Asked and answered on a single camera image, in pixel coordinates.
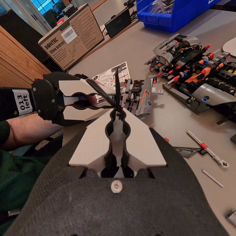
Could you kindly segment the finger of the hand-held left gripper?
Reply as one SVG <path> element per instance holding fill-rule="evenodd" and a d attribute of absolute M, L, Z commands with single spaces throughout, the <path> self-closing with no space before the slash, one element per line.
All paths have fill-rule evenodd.
<path fill-rule="evenodd" d="M 103 107 L 81 107 L 75 108 L 73 106 L 66 106 L 63 111 L 63 116 L 65 120 L 81 120 L 89 121 L 95 118 L 99 118 L 104 115 L 107 111 L 113 110 L 112 106 Z"/>
<path fill-rule="evenodd" d="M 65 96 L 73 96 L 79 93 L 89 96 L 98 95 L 85 79 L 59 81 L 59 89 Z"/>

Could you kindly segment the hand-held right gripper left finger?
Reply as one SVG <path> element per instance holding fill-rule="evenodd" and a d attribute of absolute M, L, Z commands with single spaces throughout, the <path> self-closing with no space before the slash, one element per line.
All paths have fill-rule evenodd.
<path fill-rule="evenodd" d="M 111 166 L 113 153 L 109 125 L 113 125 L 114 108 L 87 126 L 70 161 L 70 166 Z"/>

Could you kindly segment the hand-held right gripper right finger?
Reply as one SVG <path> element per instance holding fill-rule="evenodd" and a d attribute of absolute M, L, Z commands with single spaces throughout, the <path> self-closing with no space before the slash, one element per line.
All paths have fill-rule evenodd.
<path fill-rule="evenodd" d="M 123 132 L 126 134 L 124 157 L 127 166 L 166 166 L 150 128 L 127 109 L 123 108 L 123 112 Z"/>

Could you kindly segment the dark grey lego beam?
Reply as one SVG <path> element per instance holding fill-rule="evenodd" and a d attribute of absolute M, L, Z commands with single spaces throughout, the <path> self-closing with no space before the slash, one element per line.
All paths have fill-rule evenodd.
<path fill-rule="evenodd" d="M 86 82 L 98 93 L 98 95 L 102 96 L 111 106 L 116 106 L 116 103 L 93 79 L 87 78 Z"/>

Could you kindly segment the grey black lego door assembly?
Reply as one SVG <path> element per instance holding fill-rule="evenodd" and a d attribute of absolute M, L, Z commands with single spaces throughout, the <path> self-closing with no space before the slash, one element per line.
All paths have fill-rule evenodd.
<path fill-rule="evenodd" d="M 152 111 L 152 95 L 163 95 L 163 90 L 156 90 L 153 84 L 156 84 L 157 78 L 161 75 L 144 80 L 125 79 L 124 87 L 121 88 L 121 94 L 127 94 L 124 102 L 124 108 L 135 116 L 150 114 Z"/>

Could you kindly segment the person's left forearm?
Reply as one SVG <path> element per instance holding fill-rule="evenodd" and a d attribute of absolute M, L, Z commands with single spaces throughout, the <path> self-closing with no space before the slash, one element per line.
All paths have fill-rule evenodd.
<path fill-rule="evenodd" d="M 22 146 L 41 142 L 55 134 L 64 126 L 43 120 L 38 114 L 30 114 L 6 120 L 10 131 L 6 141 L 0 145 L 1 150 L 13 151 Z"/>

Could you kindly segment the lego sticker sheet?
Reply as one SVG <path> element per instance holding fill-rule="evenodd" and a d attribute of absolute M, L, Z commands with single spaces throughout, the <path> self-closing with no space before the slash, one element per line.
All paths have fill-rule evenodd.
<path fill-rule="evenodd" d="M 93 77 L 93 80 L 99 82 L 100 84 L 115 90 L 115 71 L 118 67 L 118 76 L 120 81 L 121 90 L 125 87 L 125 80 L 130 79 L 130 74 L 128 71 L 127 62 L 121 63 L 115 67 L 112 67 L 96 76 Z"/>

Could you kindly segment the short grey lego axle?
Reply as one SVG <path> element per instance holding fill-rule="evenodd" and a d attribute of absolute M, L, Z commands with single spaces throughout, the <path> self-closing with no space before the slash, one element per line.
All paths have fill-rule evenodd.
<path fill-rule="evenodd" d="M 224 188 L 224 185 L 221 184 L 218 180 L 216 180 L 213 176 L 211 176 L 208 172 L 206 172 L 205 170 L 202 170 L 202 173 L 204 173 L 209 179 L 211 179 L 218 186 L 220 186 L 221 188 Z"/>

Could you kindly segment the lego car chassis model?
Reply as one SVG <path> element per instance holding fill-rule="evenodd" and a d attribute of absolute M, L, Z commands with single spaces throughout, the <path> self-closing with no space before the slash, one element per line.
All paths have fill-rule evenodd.
<path fill-rule="evenodd" d="M 206 51 L 195 36 L 175 34 L 153 49 L 154 56 L 144 64 L 167 79 L 163 89 L 200 115 L 209 108 L 224 116 L 217 122 L 236 122 L 236 62 L 230 53 Z"/>

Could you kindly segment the brown cardboard box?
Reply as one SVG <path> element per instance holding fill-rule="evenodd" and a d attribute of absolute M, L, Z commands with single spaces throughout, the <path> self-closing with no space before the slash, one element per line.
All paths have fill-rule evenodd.
<path fill-rule="evenodd" d="M 86 3 L 43 36 L 38 44 L 66 71 L 103 40 L 102 31 Z"/>

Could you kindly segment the wooden beam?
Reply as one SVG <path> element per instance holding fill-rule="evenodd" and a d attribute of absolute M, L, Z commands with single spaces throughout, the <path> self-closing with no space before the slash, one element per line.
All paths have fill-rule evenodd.
<path fill-rule="evenodd" d="M 43 79 L 49 73 L 49 69 L 0 27 L 0 87 L 31 88 L 34 79 Z"/>

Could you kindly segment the grey axle with red bush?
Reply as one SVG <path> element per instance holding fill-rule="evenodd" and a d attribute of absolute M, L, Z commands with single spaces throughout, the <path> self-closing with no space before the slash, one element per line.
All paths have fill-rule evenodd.
<path fill-rule="evenodd" d="M 200 141 L 191 131 L 186 132 L 200 147 L 202 147 L 216 162 L 217 164 L 222 168 L 228 168 L 229 164 L 228 162 L 224 161 L 223 159 L 219 158 L 218 155 L 216 155 L 205 143 Z"/>

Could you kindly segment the black power adapter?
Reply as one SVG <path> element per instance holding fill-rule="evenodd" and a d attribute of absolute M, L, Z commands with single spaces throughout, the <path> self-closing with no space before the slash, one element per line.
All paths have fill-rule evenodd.
<path fill-rule="evenodd" d="M 119 14 L 105 23 L 105 28 L 110 38 L 116 36 L 119 32 L 131 24 L 129 9 L 126 7 Z"/>

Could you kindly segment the blue storage bin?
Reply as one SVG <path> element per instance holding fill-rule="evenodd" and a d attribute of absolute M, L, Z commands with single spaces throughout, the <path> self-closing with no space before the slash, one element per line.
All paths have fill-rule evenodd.
<path fill-rule="evenodd" d="M 197 16 L 208 10 L 220 0 L 175 0 L 171 14 L 150 13 L 149 7 L 153 0 L 137 0 L 138 21 L 143 22 L 144 26 L 176 32 Z"/>

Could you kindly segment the clear plastic parts bags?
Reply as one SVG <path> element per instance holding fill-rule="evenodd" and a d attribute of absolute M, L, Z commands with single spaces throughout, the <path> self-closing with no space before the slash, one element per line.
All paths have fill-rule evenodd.
<path fill-rule="evenodd" d="M 155 0 L 149 7 L 148 12 L 171 14 L 175 0 Z"/>

